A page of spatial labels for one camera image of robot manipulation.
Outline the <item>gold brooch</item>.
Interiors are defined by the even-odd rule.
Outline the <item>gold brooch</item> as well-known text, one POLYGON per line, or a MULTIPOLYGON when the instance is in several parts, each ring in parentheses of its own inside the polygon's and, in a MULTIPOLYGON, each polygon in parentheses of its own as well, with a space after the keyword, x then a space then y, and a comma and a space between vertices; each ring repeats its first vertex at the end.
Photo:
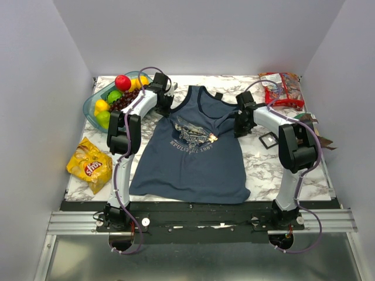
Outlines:
POLYGON ((211 133, 211 134, 209 135, 208 140, 209 140, 211 143, 213 143, 213 142, 215 142, 215 141, 218 140, 218 137, 216 137, 213 133, 211 133))

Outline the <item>blue printed tank top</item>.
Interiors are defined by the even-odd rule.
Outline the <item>blue printed tank top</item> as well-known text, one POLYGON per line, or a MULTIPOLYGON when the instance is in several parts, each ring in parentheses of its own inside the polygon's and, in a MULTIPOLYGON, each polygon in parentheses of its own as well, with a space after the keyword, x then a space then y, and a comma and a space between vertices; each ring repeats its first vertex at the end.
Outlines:
POLYGON ((238 107, 191 85, 180 105, 161 118, 130 184, 133 196, 190 203, 240 204, 250 191, 240 143, 234 137, 238 107), (211 143, 213 133, 218 140, 211 143))

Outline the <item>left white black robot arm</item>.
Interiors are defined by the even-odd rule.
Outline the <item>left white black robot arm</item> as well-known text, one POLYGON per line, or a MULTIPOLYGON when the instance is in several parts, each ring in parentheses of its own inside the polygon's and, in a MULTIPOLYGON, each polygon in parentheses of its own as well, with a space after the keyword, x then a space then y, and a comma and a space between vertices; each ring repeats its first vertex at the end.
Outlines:
POLYGON ((126 230, 136 219, 129 213, 129 179, 132 161, 141 145, 141 121, 151 110, 168 117, 171 113, 174 94, 170 78, 160 69, 149 84, 141 81, 138 72, 137 80, 141 89, 138 96, 125 109, 110 113, 107 132, 107 146, 112 154, 112 191, 104 208, 104 218, 117 231, 126 230))

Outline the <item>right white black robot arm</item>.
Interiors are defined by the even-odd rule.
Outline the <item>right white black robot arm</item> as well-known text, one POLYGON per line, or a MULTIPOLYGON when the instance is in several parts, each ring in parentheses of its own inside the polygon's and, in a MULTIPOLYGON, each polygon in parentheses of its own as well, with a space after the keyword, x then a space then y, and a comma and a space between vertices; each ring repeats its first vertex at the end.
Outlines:
POLYGON ((284 168, 281 187, 272 202, 270 224, 283 229, 299 214, 299 194, 304 176, 315 169, 322 156, 319 139, 311 121, 289 118, 265 104, 257 104, 249 91, 236 96, 238 113, 235 115, 234 136, 251 133, 260 125, 278 139, 278 157, 284 168))

